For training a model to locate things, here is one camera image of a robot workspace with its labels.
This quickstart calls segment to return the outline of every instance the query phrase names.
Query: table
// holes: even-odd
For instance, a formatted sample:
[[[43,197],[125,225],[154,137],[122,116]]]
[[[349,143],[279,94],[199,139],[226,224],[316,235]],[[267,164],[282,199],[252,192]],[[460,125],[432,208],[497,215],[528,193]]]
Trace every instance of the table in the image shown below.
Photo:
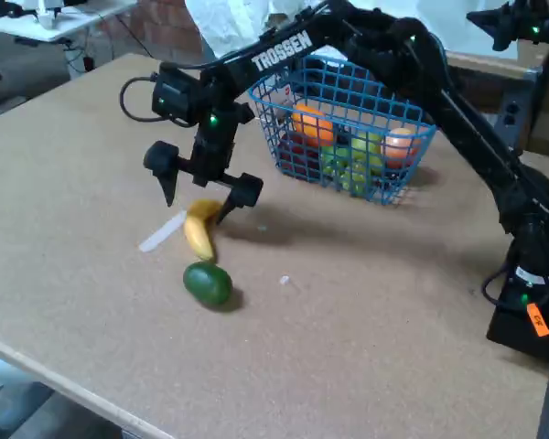
[[[155,68],[123,57],[0,116],[0,358],[143,438],[535,437],[547,370],[486,340],[479,294],[510,239],[441,134],[381,207],[282,176],[259,123],[241,126],[231,172],[264,190],[216,231],[239,300],[211,312],[182,286],[181,233],[138,250],[226,195],[181,175],[168,209],[143,168],[196,131],[120,112],[122,83]],[[128,108],[146,116],[151,90]]]
[[[85,5],[63,8],[55,20],[55,28],[45,29],[33,16],[0,18],[0,32],[52,43],[97,24],[107,16],[117,16],[136,6],[136,0],[90,0]]]
[[[88,4],[63,8],[58,15],[53,29],[45,29],[33,16],[22,16],[12,19],[0,18],[0,32],[42,41],[55,43],[64,37],[75,37],[82,29],[88,29],[108,16],[117,16],[136,7],[137,0],[91,0]],[[77,78],[84,70],[81,48],[65,50],[70,77]]]

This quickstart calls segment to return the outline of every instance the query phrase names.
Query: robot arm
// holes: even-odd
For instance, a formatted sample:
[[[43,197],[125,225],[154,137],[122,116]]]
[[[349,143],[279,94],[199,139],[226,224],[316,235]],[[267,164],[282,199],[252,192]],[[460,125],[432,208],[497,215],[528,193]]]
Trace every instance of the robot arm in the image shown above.
[[[219,220],[234,208],[256,203],[263,182],[248,174],[225,173],[239,123],[253,112],[235,102],[259,79],[322,46],[331,45],[368,69],[389,89],[422,107],[450,143],[492,191],[501,225],[514,237],[506,263],[504,299],[489,300],[524,318],[525,305],[549,306],[549,179],[521,163],[493,127],[465,101],[451,80],[445,51],[425,26],[396,19],[379,9],[360,10],[347,0],[328,0],[308,8],[280,30],[211,63],[194,79],[163,63],[155,76],[153,111],[183,126],[199,124],[189,159],[162,142],[146,153],[145,167],[159,179],[171,204],[178,171],[205,187],[213,181],[231,188]]]

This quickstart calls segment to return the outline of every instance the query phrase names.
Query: banana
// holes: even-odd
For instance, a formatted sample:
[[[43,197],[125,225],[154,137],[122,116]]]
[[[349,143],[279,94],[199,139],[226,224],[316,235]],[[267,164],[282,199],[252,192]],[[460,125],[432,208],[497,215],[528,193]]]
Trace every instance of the banana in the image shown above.
[[[183,225],[185,238],[191,249],[203,261],[212,261],[215,257],[208,232],[208,220],[221,209],[221,203],[215,199],[201,198],[193,202],[187,210]]]

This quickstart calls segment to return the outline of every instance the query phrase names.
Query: basket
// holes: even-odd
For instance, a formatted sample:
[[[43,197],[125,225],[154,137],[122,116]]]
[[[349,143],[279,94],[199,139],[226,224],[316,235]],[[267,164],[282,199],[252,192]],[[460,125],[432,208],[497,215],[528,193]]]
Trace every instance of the basket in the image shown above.
[[[401,194],[436,132],[347,61],[310,55],[249,93],[283,174],[381,204]]]

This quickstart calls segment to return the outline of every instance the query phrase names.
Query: orange tag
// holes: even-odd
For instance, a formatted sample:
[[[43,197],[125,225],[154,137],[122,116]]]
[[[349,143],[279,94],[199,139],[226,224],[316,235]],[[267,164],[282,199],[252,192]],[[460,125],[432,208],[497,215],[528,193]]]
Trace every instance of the orange tag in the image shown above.
[[[531,322],[533,323],[534,330],[537,331],[537,336],[548,336],[549,328],[543,320],[543,316],[541,316],[541,311],[539,311],[539,307],[536,304],[528,304],[527,313],[529,313],[529,317],[531,318]]]

